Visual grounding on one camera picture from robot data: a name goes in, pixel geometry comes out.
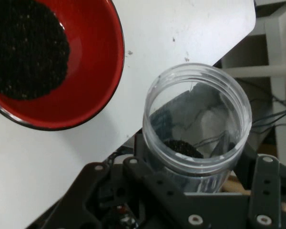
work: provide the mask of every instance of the plastic jar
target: plastic jar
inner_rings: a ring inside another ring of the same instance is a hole
[[[242,153],[251,122],[248,98],[231,76],[204,64],[178,65],[148,91],[144,158],[184,192],[217,192]]]

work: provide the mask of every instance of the black sesame seeds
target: black sesame seeds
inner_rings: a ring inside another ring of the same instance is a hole
[[[65,79],[70,48],[54,13],[34,0],[0,0],[0,93],[29,100]]]

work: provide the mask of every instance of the wire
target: wire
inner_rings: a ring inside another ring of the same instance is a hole
[[[262,118],[259,118],[259,119],[256,119],[255,121],[252,122],[252,124],[255,124],[255,123],[260,122],[262,120],[265,120],[265,119],[268,119],[268,118],[273,118],[273,117],[276,117],[276,116],[279,116],[279,115],[286,115],[286,110],[281,111],[281,112],[277,112],[277,113],[274,113],[274,114],[271,114],[271,115],[268,115],[268,116],[265,116],[265,117],[262,117]]]
[[[268,90],[266,90],[265,88],[255,84],[255,83],[251,83],[251,82],[248,82],[246,80],[243,80],[243,79],[237,79],[237,81],[239,82],[242,82],[242,83],[245,83],[247,85],[250,85],[252,87],[255,87],[255,88],[258,88],[259,90],[261,90],[262,92],[264,92],[265,94],[271,96],[272,98],[276,99],[280,104],[284,105],[286,107],[286,104],[284,103],[284,101],[280,100],[278,97],[276,97],[274,94],[272,94],[271,92],[269,92]]]
[[[198,142],[198,143],[194,144],[193,147],[195,147],[195,148],[200,148],[200,147],[203,147],[203,146],[205,146],[205,145],[207,145],[207,144],[216,142],[216,141],[218,141],[224,134],[226,134],[226,132],[227,132],[227,131],[225,130],[225,131],[223,131],[221,134],[219,134],[219,135],[217,135],[217,136],[210,137],[210,138],[207,138],[207,139],[205,139],[205,140],[202,140],[201,142]]]
[[[250,132],[253,133],[253,134],[263,134],[263,133],[267,132],[268,130],[270,130],[270,129],[272,129],[272,128],[276,128],[276,127],[278,127],[278,126],[286,126],[286,124],[272,125],[272,126],[266,128],[266,129],[263,130],[263,131],[253,131],[253,130],[251,130]]]
[[[275,119],[275,120],[271,121],[270,123],[267,123],[267,124],[260,124],[260,125],[254,125],[254,126],[252,126],[252,128],[257,128],[257,127],[263,127],[263,126],[271,125],[271,124],[275,123],[276,121],[280,120],[281,118],[283,118],[283,117],[285,117],[285,116],[286,116],[286,113],[285,113],[285,114],[283,114],[283,115],[281,115],[281,116],[279,116],[277,119]]]

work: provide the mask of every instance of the screw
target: screw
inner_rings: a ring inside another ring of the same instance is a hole
[[[272,158],[268,156],[263,157],[263,160],[266,162],[273,162]]]
[[[103,166],[96,166],[94,169],[97,171],[100,171],[100,170],[103,170],[103,168],[104,168]]]
[[[190,215],[188,220],[189,220],[189,223],[194,226],[199,226],[204,222],[201,216],[198,216],[198,215]]]
[[[138,163],[138,160],[137,160],[137,159],[130,159],[130,160],[129,160],[129,163],[130,163],[130,164],[137,164],[137,163]]]
[[[264,226],[269,226],[270,224],[272,224],[272,220],[269,216],[259,215],[256,217],[256,220],[259,224],[262,224]]]

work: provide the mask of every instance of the white table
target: white table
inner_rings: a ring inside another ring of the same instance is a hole
[[[255,25],[253,0],[114,0],[125,39],[120,85],[95,118],[43,132],[0,115],[0,229],[21,229],[142,126],[146,92],[177,64],[214,64]]]

